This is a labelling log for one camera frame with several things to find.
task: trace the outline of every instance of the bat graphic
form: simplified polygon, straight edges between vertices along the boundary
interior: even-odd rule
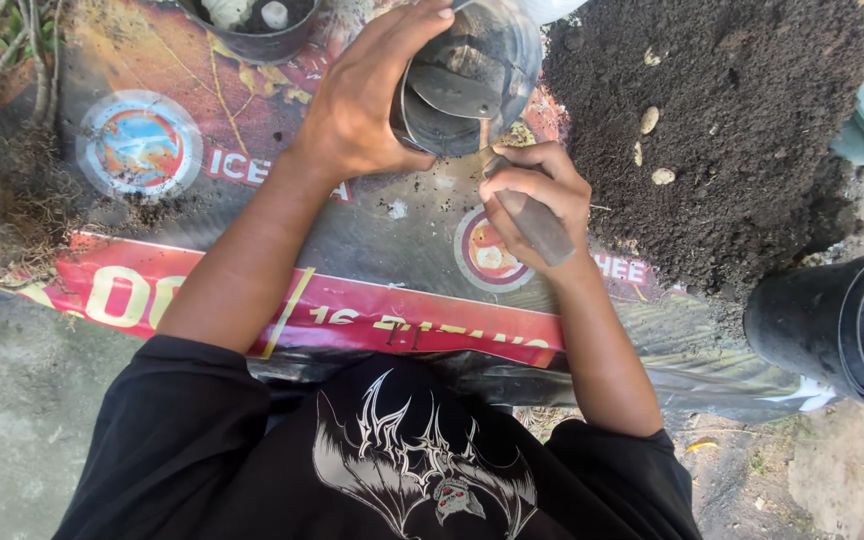
[[[325,485],[354,498],[382,516],[389,528],[403,539],[409,514],[426,501],[436,502],[441,525],[451,514],[468,512],[486,519],[475,487],[493,497],[505,512],[506,538],[514,539],[536,511],[535,480],[519,453],[505,467],[480,463],[474,447],[477,424],[466,434],[462,453],[451,450],[439,426],[439,408],[432,398],[432,412],[421,436],[399,434],[400,424],[412,404],[410,398],[398,411],[378,417],[376,404],[382,374],[363,396],[361,416],[356,418],[361,442],[350,440],[344,424],[338,422],[329,397],[318,393],[318,427],[312,450],[318,479]]]

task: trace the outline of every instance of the circular logo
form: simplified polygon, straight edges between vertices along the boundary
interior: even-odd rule
[[[452,245],[462,276],[479,289],[513,291],[529,283],[536,273],[506,249],[482,204],[462,217]]]
[[[93,104],[76,137],[78,166],[105,195],[143,203],[174,196],[195,181],[202,135],[181,105],[148,90],[122,90]]]

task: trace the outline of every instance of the hand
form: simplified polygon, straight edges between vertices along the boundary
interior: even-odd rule
[[[419,0],[372,20],[322,76],[289,152],[334,184],[428,170],[435,155],[402,146],[389,126],[396,85],[419,49],[455,21],[452,0]]]
[[[586,230],[593,189],[575,171],[572,160],[562,146],[556,141],[549,141],[520,148],[497,146],[494,150],[516,167],[501,170],[480,183],[479,196],[485,204],[488,222],[505,241],[509,253],[553,281],[566,277],[577,266],[588,266],[586,263],[590,257]],[[495,197],[497,191],[506,189],[528,194],[536,201],[545,203],[558,216],[576,247],[576,253],[569,260],[555,268],[546,266]]]

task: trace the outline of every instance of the concrete ground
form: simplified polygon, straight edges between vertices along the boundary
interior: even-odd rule
[[[103,394],[140,343],[28,300],[0,304],[0,540],[54,533]],[[705,538],[864,540],[864,406],[761,425],[669,413],[666,425]]]

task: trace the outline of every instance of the metal trowel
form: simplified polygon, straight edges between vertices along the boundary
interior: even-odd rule
[[[478,80],[427,64],[413,63],[406,82],[433,109],[454,117],[478,118],[481,129],[477,155],[483,176],[492,178],[498,171],[513,166],[489,144],[490,123],[502,107],[501,93]],[[545,264],[558,266],[575,254],[562,221],[547,205],[510,189],[496,191],[495,198]]]

